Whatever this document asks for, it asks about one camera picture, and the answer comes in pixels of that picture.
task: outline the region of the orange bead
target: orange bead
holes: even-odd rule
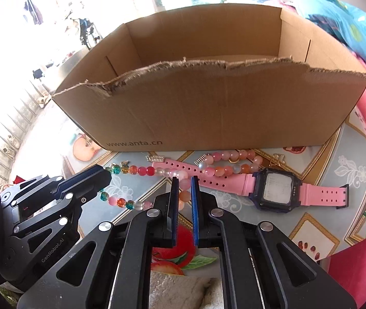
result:
[[[182,190],[179,194],[179,199],[183,202],[189,202],[191,198],[192,195],[186,190]]]
[[[243,164],[241,166],[241,172],[240,173],[250,174],[250,166],[247,165],[247,164]]]
[[[216,168],[215,168],[215,173],[214,173],[214,175],[216,175],[216,176],[218,176],[218,177],[220,177],[220,176],[222,176],[222,175],[224,175],[224,173],[225,173],[225,169],[223,168],[223,167],[221,167],[221,166],[217,166]]]

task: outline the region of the pink bead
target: pink bead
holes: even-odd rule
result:
[[[186,171],[184,171],[184,170],[180,170],[177,173],[177,178],[179,180],[187,179],[188,177],[189,177],[188,173]]]
[[[258,172],[258,165],[257,164],[252,164],[250,166],[250,172],[251,173]]]
[[[223,176],[224,173],[225,173],[225,169],[223,167],[217,166],[215,168],[215,173],[214,173],[215,176],[220,177],[220,176]]]
[[[207,167],[205,170],[204,170],[204,174],[206,174],[208,177],[212,177],[214,175],[214,168],[213,167]]]
[[[144,166],[140,166],[138,168],[138,174],[141,176],[145,176],[146,175],[146,168]]]
[[[228,160],[229,158],[230,158],[230,152],[229,151],[223,151],[222,153],[221,153],[221,158],[223,159],[223,160]]]
[[[144,201],[143,202],[143,210],[147,210],[151,208],[151,202],[150,201]]]
[[[231,166],[225,166],[225,176],[229,176],[229,175],[232,175],[233,174],[233,167]]]
[[[152,177],[154,174],[155,174],[156,170],[153,166],[149,166],[146,168],[146,174],[149,176],[149,177]]]
[[[246,151],[246,150],[240,150],[240,151],[238,152],[238,157],[239,157],[241,160],[246,159],[246,158],[247,158],[247,156],[248,156],[248,153],[247,153],[247,151]]]
[[[192,183],[189,179],[179,180],[179,188],[181,190],[189,190]]]
[[[253,150],[249,150],[248,152],[248,158],[250,159],[250,160],[253,160],[254,159],[254,157],[256,156],[256,152],[254,152]]]
[[[179,172],[180,172],[180,170],[178,168],[172,168],[170,177],[177,177],[177,174]]]
[[[236,150],[230,151],[230,160],[236,161],[238,159],[238,152]]]
[[[263,162],[263,158],[260,157],[260,156],[255,156],[254,159],[253,159],[254,164],[261,165],[262,162]]]
[[[214,162],[213,156],[211,156],[211,155],[207,155],[207,156],[206,156],[206,158],[204,159],[204,161],[205,161],[207,164],[209,164],[209,165],[213,164],[213,162]]]
[[[184,202],[182,200],[179,200],[179,211],[183,210],[184,208]]]
[[[213,152],[212,157],[213,157],[214,161],[220,161],[221,160],[221,153]]]
[[[108,204],[110,205],[117,205],[117,198],[111,196],[108,198]]]

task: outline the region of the watch face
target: watch face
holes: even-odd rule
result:
[[[263,199],[274,203],[288,204],[291,199],[292,186],[293,179],[290,176],[268,173]]]

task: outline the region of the leaf print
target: leaf print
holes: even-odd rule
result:
[[[356,173],[356,171],[350,171],[349,172],[349,175],[347,176],[347,183],[349,184],[349,186],[351,185],[351,184],[353,184],[353,182],[354,182],[354,175],[355,175],[355,173]]]
[[[334,173],[336,173],[339,177],[344,177],[349,172],[349,169],[346,166],[339,166]]]
[[[352,160],[346,160],[346,165],[348,166],[348,168],[350,168],[351,170],[357,170],[357,166],[356,163]]]

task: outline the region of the beaded bracelet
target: beaded bracelet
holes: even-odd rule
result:
[[[252,165],[248,164],[235,164],[240,160],[244,159],[252,159]],[[220,160],[228,160],[231,163],[234,163],[233,166],[217,166],[213,167],[212,164],[215,161]],[[195,164],[198,165],[200,170],[204,172],[209,177],[213,175],[221,177],[223,175],[229,176],[232,174],[250,174],[260,170],[261,164],[263,162],[263,158],[259,155],[256,155],[256,152],[253,150],[232,150],[232,151],[222,151],[222,152],[213,152],[211,155],[206,153],[202,155],[198,160],[195,161]]]

